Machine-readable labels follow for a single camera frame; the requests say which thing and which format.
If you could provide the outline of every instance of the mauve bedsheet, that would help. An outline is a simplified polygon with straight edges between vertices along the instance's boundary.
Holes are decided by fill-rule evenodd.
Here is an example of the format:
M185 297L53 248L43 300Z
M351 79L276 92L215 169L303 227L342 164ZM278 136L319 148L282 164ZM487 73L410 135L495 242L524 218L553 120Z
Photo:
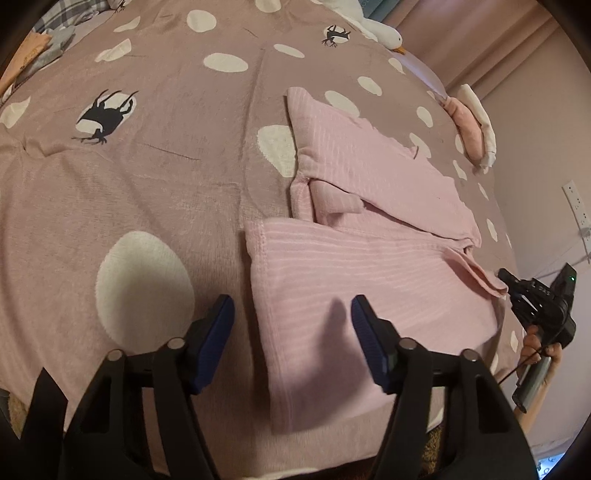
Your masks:
M474 214L477 262L515 268L492 172L472 171L425 84L341 17L309 0L133 1L0 112L3 387L27 403L46 367L71 415L108 351L149 351L228 293L236 324L195 399L220 474L377 452L388 406L294 434L270 427L243 226L290 215L293 86L419 145ZM496 369L514 365L520 332L509 312L485 348Z

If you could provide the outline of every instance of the handle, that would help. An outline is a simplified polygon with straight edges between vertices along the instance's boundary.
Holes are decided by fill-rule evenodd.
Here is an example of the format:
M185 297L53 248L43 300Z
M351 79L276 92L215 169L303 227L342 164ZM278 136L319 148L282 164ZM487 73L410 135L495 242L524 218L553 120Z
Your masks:
M517 408L523 413L531 407L538 390L540 389L552 359L549 356L542 356L542 360L534 365L528 365L521 379L517 382L517 388L513 392L513 401Z

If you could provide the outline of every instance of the cable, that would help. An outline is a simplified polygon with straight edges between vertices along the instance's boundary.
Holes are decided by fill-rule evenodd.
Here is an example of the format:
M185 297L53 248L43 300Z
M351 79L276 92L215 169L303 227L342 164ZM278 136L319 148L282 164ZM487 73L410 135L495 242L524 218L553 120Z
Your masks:
M542 353L542 351L544 351L546 348L548 348L550 345L552 345L552 342L554 342L554 340L556 340L556 337L558 337L558 335L560 334L560 332L562 332L562 330L564 329L564 325L566 325L566 320L567 319L568 319L568 316L566 316L564 318L564 321L562 322L562 326L560 327L560 330L558 330L558 332L556 332L554 334L554 336L545 345L542 345L534 353L532 353L528 358L526 358L525 360L519 362L517 364L517 366L513 370L511 370L508 374L506 374L503 378L501 378L500 382L498 382L497 385L502 384L505 380L507 380L507 378L509 378L511 375L513 375L513 373L517 372L517 370L519 370L525 364L525 362L527 362L534 355L537 355L538 353Z
M579 236L580 232L577 234L577 238L570 244L570 246L564 251L562 252L560 255L554 257L554 259L552 260L552 262L546 264L545 267L541 268L538 273L536 273L535 275L532 275L532 278L544 278L544 277L548 277L549 275L552 275L552 273L556 273L556 272L551 272L551 273L547 273L544 274L540 277L541 273L548 268L550 265L552 265L553 263L555 263L558 259L562 258L563 256L565 256L568 252L570 252L570 250L582 240L582 237Z
M580 263L584 262L588 258L589 258L589 255L583 255L575 263L570 264L570 266L571 267L576 267L577 265L579 265ZM550 275L554 275L555 273L560 272L561 270L562 270L562 268L559 268L558 270L554 270L553 272L550 272L550 273L547 273L547 274L544 274L544 275L535 275L534 278L537 278L538 280L541 279L541 278L546 278L546 277L549 277Z

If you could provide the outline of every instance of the metal pin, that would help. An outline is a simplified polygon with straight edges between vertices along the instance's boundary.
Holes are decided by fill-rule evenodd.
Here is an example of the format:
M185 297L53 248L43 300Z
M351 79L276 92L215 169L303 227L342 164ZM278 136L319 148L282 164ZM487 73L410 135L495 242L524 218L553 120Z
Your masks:
M462 356L466 360L469 360L470 362L475 362L476 360L478 360L480 358L480 355L478 355L478 352L475 352L474 350L470 350L469 348L467 348L466 350L464 350L462 352Z
M121 358L123 356L123 352L121 350L111 350L108 354L107 354L107 359L110 362L116 362L117 360L119 360L119 358Z
M176 337L176 338L171 338L168 343L168 348L170 348L171 350L178 350L179 348L182 348L184 346L184 340L180 337Z
M417 343L412 338L403 338L400 340L400 347L405 350L414 350L417 347Z

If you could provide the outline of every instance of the black animal print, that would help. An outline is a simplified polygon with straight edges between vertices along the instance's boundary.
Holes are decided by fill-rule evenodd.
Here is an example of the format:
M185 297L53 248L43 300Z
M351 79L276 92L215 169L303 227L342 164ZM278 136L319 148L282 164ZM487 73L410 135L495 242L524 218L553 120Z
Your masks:
M346 38L347 40L349 39L351 32L344 31L344 28L342 29L342 32L337 32L336 29L336 25L331 25L329 27L326 32L326 38L322 41L323 45L326 45L327 47L336 47L336 42L333 40L335 37Z
M80 117L80 120L91 120L93 122L97 122L103 127L102 130L97 128L92 137L72 137L73 140L80 140L81 143L84 142L84 140L88 140L89 143L91 143L91 140L96 140L96 142L92 142L93 145L98 143L107 143L107 139L105 137L113 133L123 121L123 116L131 111L134 105L132 97L138 93L138 90L129 95L117 108L105 108L105 103L113 95L120 93L121 90L111 93L99 103L100 97L102 97L107 91L108 90L104 90L101 92L99 96L95 98L92 106Z

